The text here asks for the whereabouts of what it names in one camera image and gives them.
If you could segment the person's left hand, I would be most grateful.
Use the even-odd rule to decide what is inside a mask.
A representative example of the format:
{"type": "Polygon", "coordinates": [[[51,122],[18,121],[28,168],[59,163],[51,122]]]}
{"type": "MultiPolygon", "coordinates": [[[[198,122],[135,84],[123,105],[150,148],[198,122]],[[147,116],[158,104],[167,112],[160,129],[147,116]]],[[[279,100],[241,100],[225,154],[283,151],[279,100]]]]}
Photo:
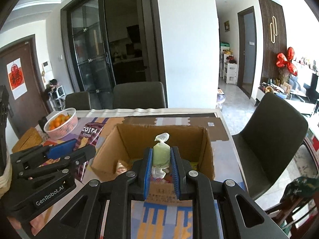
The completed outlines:
{"type": "MultiPolygon", "coordinates": [[[[22,225],[17,219],[15,219],[14,217],[7,217],[7,219],[17,232],[23,231],[22,225]]],[[[36,236],[40,232],[40,230],[45,226],[44,214],[40,214],[39,216],[31,220],[30,226],[32,235],[36,236]]]]}

